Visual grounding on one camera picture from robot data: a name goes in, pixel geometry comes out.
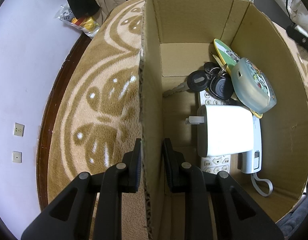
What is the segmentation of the brown cardboard box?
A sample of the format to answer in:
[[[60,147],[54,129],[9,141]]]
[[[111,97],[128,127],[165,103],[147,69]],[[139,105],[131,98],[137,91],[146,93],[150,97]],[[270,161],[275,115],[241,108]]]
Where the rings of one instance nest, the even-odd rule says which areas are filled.
[[[145,0],[139,74],[149,239],[185,238],[185,198],[167,187],[161,144],[169,138],[186,161],[197,163],[197,129],[185,118],[199,103],[189,91],[162,94],[212,60],[214,39],[264,72],[277,97],[260,120],[260,176],[272,181],[272,195],[260,196],[235,162],[231,175],[275,222],[294,207],[308,181],[308,64],[284,30],[246,0]]]

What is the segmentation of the white remote control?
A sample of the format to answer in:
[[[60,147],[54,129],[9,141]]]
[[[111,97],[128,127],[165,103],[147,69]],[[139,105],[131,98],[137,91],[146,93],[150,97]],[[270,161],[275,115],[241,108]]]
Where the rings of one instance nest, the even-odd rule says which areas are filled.
[[[214,98],[207,90],[199,93],[199,102],[201,105],[226,105],[226,102]],[[217,157],[201,158],[200,168],[202,171],[217,174],[220,171],[230,173],[231,155],[221,155]]]

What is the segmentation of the white power adapter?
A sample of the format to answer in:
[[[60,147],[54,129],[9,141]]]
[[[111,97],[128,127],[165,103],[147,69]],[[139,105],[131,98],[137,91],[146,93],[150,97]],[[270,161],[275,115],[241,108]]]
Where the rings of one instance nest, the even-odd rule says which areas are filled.
[[[202,158],[243,153],[254,147],[253,115],[244,107],[202,105],[185,124],[197,127],[197,153]]]

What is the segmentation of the beige brown patterned rug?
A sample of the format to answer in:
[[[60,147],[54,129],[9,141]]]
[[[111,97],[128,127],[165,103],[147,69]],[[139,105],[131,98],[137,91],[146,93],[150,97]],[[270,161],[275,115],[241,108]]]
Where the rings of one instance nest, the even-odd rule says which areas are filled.
[[[143,137],[140,52],[145,0],[116,7],[84,52],[62,99],[51,140],[48,199],[80,172],[104,172]],[[123,197],[123,239],[149,239],[144,181]]]

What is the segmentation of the translucent cartoon pouch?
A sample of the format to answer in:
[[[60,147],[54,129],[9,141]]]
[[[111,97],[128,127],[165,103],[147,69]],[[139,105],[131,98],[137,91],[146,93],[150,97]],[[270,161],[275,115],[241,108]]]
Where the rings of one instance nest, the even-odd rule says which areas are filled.
[[[277,104],[269,80],[247,58],[242,57],[232,68],[231,80],[237,98],[255,113],[264,114]]]

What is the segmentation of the bunch of black keys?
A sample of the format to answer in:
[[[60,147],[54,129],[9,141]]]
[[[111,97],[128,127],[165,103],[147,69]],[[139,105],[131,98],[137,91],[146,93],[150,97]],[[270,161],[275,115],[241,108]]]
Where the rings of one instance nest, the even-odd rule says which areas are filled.
[[[187,77],[186,81],[165,91],[162,95],[169,96],[175,92],[186,90],[202,92],[207,89],[213,97],[224,101],[229,100],[234,94],[234,86],[226,69],[227,64],[220,66],[213,62],[207,62],[203,69],[195,70]]]

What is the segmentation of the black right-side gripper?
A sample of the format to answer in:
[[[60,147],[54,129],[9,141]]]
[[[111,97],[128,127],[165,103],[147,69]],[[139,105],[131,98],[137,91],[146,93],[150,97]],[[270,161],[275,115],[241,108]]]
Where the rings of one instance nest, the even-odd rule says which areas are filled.
[[[293,25],[286,28],[287,35],[308,52],[308,37],[296,30]]]

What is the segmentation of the plastic bag with yellow items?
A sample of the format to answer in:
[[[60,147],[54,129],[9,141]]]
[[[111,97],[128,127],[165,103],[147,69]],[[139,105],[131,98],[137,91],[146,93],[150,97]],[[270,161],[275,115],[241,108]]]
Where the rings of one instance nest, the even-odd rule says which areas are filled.
[[[85,15],[81,18],[76,18],[68,3],[61,6],[60,10],[55,14],[54,18],[57,18],[63,23],[82,31],[91,39],[94,38],[100,29],[100,25],[92,16]]]

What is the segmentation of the lower wall socket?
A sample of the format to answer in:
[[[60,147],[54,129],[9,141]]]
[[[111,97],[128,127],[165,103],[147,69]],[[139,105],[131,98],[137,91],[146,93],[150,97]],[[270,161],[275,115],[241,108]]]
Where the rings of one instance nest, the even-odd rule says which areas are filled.
[[[14,163],[22,163],[22,152],[19,151],[13,151],[12,152],[12,161]]]

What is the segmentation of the wall socket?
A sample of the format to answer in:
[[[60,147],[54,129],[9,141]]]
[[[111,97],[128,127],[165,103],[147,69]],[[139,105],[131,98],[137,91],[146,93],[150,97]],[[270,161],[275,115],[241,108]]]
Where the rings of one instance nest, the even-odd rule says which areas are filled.
[[[13,151],[12,152],[12,161],[14,163],[22,163],[22,152],[19,151]]]
[[[18,137],[23,137],[25,126],[23,124],[15,123],[13,135]]]

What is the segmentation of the upper wall socket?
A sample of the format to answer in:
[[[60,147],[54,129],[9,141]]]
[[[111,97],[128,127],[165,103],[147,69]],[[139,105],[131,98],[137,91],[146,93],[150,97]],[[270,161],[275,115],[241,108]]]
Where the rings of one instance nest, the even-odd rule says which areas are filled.
[[[18,137],[23,137],[25,126],[23,124],[15,123],[13,135]]]

